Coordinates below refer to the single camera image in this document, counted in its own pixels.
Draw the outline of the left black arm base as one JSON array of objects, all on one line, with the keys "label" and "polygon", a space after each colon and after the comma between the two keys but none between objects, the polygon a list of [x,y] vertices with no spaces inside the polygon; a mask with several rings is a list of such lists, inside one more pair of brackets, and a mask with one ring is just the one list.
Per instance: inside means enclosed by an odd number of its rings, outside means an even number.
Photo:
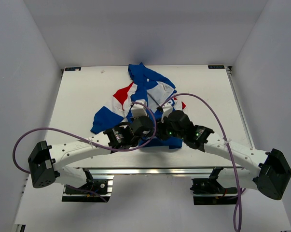
[{"label": "left black arm base", "polygon": [[89,169],[83,170],[87,178],[86,184],[80,188],[65,185],[62,202],[107,203],[111,197],[114,176],[91,174]]}]

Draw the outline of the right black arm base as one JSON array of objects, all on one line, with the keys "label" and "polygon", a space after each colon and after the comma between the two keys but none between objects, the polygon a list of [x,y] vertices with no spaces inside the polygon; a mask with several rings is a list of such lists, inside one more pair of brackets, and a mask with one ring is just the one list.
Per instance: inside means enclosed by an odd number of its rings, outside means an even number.
[{"label": "right black arm base", "polygon": [[238,199],[237,188],[224,188],[217,181],[223,167],[214,168],[207,178],[193,178],[190,191],[194,205],[232,205]]}]

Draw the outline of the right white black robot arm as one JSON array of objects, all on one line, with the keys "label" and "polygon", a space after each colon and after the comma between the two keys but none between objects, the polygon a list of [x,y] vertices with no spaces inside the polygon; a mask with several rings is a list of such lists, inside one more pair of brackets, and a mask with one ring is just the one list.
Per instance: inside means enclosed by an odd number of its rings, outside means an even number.
[{"label": "right white black robot arm", "polygon": [[227,142],[212,129],[194,125],[180,110],[164,110],[157,124],[156,135],[160,139],[178,138],[191,149],[233,160],[240,165],[237,171],[216,168],[210,177],[209,188],[219,193],[231,188],[238,177],[241,187],[255,189],[273,200],[281,200],[291,178],[291,168],[284,154],[277,149],[270,152]]}]

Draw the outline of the blue white red jacket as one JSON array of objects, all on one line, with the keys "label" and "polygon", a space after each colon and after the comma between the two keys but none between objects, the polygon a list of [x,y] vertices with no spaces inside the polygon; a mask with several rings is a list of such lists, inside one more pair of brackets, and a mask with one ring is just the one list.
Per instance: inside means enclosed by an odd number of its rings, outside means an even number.
[{"label": "blue white red jacket", "polygon": [[128,65],[131,83],[117,90],[95,113],[91,132],[98,134],[120,123],[132,123],[138,116],[162,122],[158,107],[165,103],[170,111],[186,111],[186,104],[174,97],[176,86],[163,75],[147,68],[143,63]]}]

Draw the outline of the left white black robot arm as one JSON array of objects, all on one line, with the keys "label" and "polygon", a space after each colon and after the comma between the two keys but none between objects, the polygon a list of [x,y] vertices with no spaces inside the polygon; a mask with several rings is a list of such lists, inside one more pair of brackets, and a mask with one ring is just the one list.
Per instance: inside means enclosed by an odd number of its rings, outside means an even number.
[{"label": "left white black robot arm", "polygon": [[85,141],[78,139],[59,145],[38,142],[28,158],[32,185],[39,189],[60,183],[87,193],[93,187],[89,171],[70,167],[71,163],[136,147],[141,139],[151,136],[153,132],[153,121],[141,116],[132,123],[107,129]]}]

